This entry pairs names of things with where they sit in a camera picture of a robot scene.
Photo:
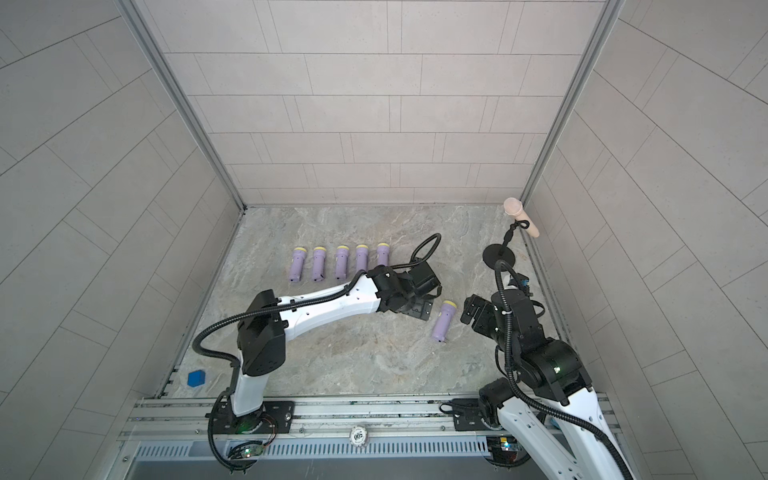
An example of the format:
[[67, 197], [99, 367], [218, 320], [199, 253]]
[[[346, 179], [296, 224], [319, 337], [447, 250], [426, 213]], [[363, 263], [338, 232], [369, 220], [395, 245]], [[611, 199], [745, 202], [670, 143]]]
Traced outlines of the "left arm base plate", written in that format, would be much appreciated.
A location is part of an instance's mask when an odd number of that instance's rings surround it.
[[287, 434], [294, 410], [293, 401], [265, 401], [259, 410], [238, 417], [229, 403], [222, 401], [205, 418], [213, 435]]

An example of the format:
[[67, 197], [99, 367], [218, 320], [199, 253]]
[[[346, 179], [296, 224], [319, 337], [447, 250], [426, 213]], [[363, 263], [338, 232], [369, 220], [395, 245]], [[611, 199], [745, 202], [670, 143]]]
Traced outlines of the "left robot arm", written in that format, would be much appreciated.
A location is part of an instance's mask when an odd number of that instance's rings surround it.
[[[227, 361], [230, 385], [215, 400], [207, 415], [210, 434], [245, 433], [266, 422], [269, 414], [264, 392], [269, 375], [286, 361], [287, 344], [316, 328], [358, 315], [393, 312], [428, 320], [441, 283], [428, 264], [442, 235], [434, 233], [412, 252], [408, 262], [377, 265], [360, 270], [333, 288], [297, 297], [277, 297], [264, 290], [248, 309], [205, 327], [192, 341], [203, 357]], [[251, 424], [248, 429], [245, 421]]]

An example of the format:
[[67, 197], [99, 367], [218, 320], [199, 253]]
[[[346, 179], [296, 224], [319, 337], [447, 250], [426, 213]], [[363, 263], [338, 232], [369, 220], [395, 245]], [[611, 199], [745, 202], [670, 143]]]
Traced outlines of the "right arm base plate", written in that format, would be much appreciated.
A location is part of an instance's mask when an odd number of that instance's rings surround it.
[[477, 398], [454, 398], [441, 406], [441, 411], [452, 417], [454, 429], [458, 432], [500, 431], [500, 425], [493, 424], [483, 416]]

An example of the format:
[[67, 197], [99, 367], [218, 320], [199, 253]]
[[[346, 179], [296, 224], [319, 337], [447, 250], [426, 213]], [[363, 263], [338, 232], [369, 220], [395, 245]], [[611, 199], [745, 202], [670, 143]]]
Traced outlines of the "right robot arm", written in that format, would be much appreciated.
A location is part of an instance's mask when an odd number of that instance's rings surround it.
[[503, 259], [490, 299], [465, 302], [462, 322], [503, 354], [501, 378], [479, 391], [479, 416], [506, 431], [549, 479], [631, 479], [593, 382], [576, 351], [545, 335], [541, 304]]

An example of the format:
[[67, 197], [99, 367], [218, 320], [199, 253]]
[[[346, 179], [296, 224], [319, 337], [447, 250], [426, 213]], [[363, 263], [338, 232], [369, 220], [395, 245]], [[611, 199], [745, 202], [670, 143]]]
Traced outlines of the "purple flashlight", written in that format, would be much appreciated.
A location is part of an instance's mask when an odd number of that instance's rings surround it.
[[355, 271], [366, 271], [368, 269], [369, 261], [369, 247], [364, 244], [360, 244], [356, 247], [355, 255]]
[[444, 300], [440, 307], [440, 312], [433, 327], [431, 337], [440, 342], [446, 341], [446, 335], [450, 328], [451, 322], [457, 313], [457, 305], [450, 300]]
[[348, 275], [348, 258], [350, 249], [346, 245], [340, 245], [335, 253], [335, 278], [338, 281], [345, 281]]
[[296, 247], [292, 251], [292, 261], [289, 270], [289, 281], [291, 283], [296, 283], [301, 280], [306, 257], [307, 249], [304, 247]]
[[325, 279], [325, 260], [327, 250], [325, 247], [318, 246], [313, 249], [312, 255], [312, 281], [321, 282]]
[[381, 266], [388, 266], [390, 262], [390, 245], [387, 243], [379, 243], [376, 248], [377, 264]]

